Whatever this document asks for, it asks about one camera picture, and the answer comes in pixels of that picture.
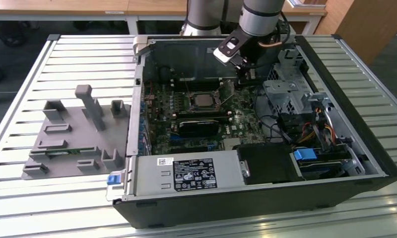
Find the power supply label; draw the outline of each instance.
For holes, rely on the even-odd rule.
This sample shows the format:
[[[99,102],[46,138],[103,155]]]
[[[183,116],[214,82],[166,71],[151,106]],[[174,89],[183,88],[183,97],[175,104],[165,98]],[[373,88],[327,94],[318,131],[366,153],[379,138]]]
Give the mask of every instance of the power supply label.
[[[213,159],[173,161],[173,184],[177,192],[217,188]]]

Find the green circuit board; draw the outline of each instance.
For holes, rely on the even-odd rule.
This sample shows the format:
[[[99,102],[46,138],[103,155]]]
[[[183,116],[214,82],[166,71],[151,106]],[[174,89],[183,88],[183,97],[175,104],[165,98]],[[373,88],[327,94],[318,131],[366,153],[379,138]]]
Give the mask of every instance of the green circuit board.
[[[169,85],[153,85],[151,94],[146,89],[145,102],[147,105],[149,133],[151,141],[151,155],[170,154],[177,149],[201,148],[207,151],[230,149],[223,141],[237,138],[239,144],[265,142],[258,121],[253,110],[254,88],[234,90],[233,83],[226,81],[211,92],[173,92]],[[217,135],[209,137],[181,139],[175,131],[175,122],[170,121],[173,112],[190,113],[189,98],[197,94],[215,94],[218,99],[217,109],[202,110],[230,112],[227,123],[221,123]]]

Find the white sticker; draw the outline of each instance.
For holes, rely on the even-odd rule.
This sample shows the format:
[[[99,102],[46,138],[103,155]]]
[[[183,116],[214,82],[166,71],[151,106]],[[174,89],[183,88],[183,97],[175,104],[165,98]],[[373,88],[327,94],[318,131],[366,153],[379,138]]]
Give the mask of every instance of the white sticker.
[[[173,158],[157,158],[157,165],[171,165]]]
[[[125,14],[123,11],[105,11],[105,14]]]

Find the motherboard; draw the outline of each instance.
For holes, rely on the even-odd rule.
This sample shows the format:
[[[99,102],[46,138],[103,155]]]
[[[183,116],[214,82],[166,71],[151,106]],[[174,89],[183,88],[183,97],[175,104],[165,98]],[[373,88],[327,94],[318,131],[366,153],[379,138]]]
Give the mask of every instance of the motherboard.
[[[143,87],[150,154],[231,150],[265,141],[254,116],[254,87],[229,79],[170,80]]]

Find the blue latch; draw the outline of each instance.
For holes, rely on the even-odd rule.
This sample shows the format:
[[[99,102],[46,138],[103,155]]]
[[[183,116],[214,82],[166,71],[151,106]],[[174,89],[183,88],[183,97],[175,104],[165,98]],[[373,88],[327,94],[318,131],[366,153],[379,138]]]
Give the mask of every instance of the blue latch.
[[[295,160],[315,160],[315,154],[313,149],[297,149],[294,152]]]
[[[109,175],[109,176],[106,177],[106,185],[115,185],[115,184],[119,184],[119,178],[121,178],[119,175]]]

